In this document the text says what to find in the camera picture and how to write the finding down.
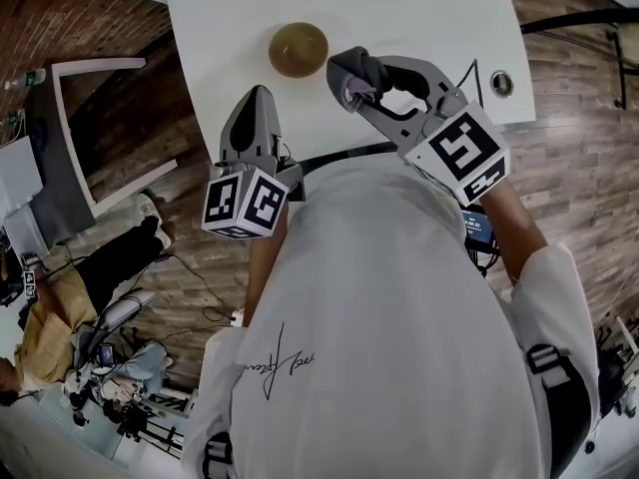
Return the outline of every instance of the round metal table hole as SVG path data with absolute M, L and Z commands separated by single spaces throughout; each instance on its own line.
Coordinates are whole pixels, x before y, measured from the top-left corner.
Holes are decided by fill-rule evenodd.
M 512 78 L 505 71 L 495 71 L 490 77 L 490 88 L 499 98 L 508 98 L 514 89 Z

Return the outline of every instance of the brick wall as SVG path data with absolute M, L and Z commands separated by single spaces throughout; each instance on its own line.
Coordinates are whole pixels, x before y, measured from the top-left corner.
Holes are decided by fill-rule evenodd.
M 52 62 L 136 55 L 170 30 L 168 7 L 150 0 L 0 0 L 0 80 Z M 78 108 L 103 80 L 67 81 L 67 108 Z M 25 97 L 0 87 L 0 118 Z

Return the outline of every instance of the tan shirt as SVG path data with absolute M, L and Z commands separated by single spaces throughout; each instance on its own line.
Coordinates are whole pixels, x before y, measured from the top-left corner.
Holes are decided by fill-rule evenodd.
M 44 388 L 64 380 L 73 364 L 71 335 L 81 324 L 98 317 L 84 282 L 74 268 L 58 277 L 51 289 L 60 300 L 65 317 L 61 319 L 41 301 L 31 307 L 22 344 L 15 352 L 23 390 Z

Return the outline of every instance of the black pants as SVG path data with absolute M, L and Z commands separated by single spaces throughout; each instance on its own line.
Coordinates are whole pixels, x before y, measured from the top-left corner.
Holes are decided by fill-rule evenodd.
M 163 245 L 155 238 L 157 229 L 158 219 L 146 217 L 139 226 L 112 239 L 76 266 L 98 314 L 107 308 L 118 285 L 160 255 Z

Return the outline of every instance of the white sneaker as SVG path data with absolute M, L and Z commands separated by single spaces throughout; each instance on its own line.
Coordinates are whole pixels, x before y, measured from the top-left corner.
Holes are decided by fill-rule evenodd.
M 162 225 L 162 217 L 160 217 L 156 205 L 147 194 L 138 194 L 138 208 L 142 213 L 143 219 L 146 217 L 155 217 L 158 219 L 158 229 L 160 228 Z
M 162 250 L 166 250 L 169 246 L 171 246 L 171 243 L 173 242 L 171 237 L 167 235 L 160 227 L 158 227 L 158 230 L 156 231 L 156 238 L 162 242 Z

